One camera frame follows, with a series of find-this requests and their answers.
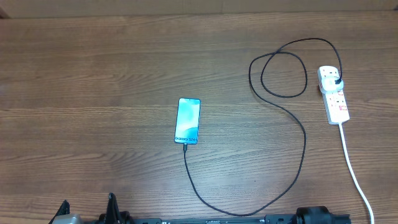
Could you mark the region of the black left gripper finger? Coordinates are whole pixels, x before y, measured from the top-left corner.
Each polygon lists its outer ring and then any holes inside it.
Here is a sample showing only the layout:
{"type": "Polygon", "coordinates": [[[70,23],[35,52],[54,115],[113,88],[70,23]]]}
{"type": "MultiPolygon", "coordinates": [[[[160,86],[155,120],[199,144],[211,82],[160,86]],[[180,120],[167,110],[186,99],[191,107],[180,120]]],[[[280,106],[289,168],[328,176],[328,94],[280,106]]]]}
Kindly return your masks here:
{"type": "Polygon", "coordinates": [[[118,224],[121,223],[121,215],[119,212],[116,196],[113,193],[109,194],[106,215],[104,218],[105,224],[118,224]]]}
{"type": "Polygon", "coordinates": [[[68,214],[70,214],[70,204],[67,200],[64,200],[54,217],[49,221],[49,224],[52,224],[56,217],[68,214]]]}

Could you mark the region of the blue Galaxy smartphone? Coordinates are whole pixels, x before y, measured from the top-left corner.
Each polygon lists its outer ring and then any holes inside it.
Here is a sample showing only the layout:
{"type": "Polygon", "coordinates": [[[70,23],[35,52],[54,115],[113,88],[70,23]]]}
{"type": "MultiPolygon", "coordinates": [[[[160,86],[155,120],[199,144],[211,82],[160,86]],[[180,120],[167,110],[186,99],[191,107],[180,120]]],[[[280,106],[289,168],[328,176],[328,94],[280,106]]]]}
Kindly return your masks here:
{"type": "Polygon", "coordinates": [[[197,144],[201,100],[180,98],[178,101],[174,142],[197,144]]]}

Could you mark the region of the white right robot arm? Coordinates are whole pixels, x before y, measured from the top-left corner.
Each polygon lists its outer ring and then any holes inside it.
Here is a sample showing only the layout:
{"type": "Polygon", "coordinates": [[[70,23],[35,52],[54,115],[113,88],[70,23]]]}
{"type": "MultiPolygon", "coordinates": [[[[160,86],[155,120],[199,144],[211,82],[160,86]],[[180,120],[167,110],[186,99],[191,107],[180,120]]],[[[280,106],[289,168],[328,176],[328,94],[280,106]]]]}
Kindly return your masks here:
{"type": "Polygon", "coordinates": [[[332,224],[332,214],[324,206],[300,207],[297,209],[294,224],[332,224]]]}

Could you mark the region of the white charger adapter plug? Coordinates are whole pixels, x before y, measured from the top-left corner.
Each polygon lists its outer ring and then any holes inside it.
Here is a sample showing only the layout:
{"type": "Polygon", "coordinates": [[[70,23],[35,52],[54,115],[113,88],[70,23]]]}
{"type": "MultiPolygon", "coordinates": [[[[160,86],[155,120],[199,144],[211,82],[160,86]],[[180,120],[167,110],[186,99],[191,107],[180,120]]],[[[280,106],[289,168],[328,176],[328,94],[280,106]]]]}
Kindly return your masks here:
{"type": "Polygon", "coordinates": [[[334,77],[323,77],[319,82],[320,91],[323,94],[332,94],[337,91],[341,91],[344,88],[344,82],[340,81],[336,83],[334,77]]]}

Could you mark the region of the white power strip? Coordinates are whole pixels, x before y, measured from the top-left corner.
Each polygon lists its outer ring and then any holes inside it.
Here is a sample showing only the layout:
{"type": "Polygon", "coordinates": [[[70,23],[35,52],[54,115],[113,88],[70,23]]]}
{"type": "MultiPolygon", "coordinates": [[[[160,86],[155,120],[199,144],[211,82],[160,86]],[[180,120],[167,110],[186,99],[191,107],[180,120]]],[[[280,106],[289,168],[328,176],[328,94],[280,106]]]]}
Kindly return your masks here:
{"type": "MultiPolygon", "coordinates": [[[[332,66],[322,66],[317,71],[318,81],[323,77],[334,77],[337,81],[340,77],[338,69],[332,66]]],[[[323,94],[323,102],[328,123],[332,125],[342,124],[349,120],[349,111],[343,90],[332,94],[323,94]]]]}

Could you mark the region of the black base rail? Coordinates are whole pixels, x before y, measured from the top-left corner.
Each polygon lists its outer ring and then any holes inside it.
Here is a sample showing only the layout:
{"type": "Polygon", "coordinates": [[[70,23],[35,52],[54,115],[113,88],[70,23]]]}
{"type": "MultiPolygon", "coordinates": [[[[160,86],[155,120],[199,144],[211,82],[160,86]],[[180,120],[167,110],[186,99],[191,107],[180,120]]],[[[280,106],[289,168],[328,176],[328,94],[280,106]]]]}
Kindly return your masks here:
{"type": "Polygon", "coordinates": [[[332,221],[297,221],[294,214],[266,215],[264,217],[234,218],[185,218],[162,220],[160,218],[131,218],[124,223],[130,224],[294,224],[294,223],[336,223],[349,224],[349,215],[332,215],[332,221]]]}

